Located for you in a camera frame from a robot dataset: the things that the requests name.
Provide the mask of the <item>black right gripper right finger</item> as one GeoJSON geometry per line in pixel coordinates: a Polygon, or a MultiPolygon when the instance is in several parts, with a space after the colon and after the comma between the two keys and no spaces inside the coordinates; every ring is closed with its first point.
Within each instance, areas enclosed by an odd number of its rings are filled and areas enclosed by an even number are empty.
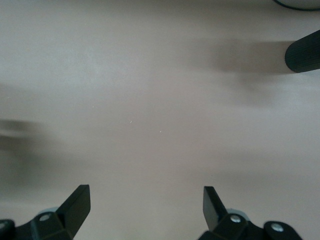
{"type": "Polygon", "coordinates": [[[203,215],[208,227],[200,240],[300,240],[287,223],[267,221],[258,227],[242,211],[226,209],[215,188],[203,188],[203,215]]]}

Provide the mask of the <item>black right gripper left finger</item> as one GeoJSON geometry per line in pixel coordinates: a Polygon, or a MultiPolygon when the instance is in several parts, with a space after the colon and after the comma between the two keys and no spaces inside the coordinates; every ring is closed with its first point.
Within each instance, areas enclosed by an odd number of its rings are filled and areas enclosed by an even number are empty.
{"type": "Polygon", "coordinates": [[[88,184],[79,185],[55,210],[36,215],[16,226],[12,219],[0,220],[2,240],[73,240],[91,211],[88,184]]]}

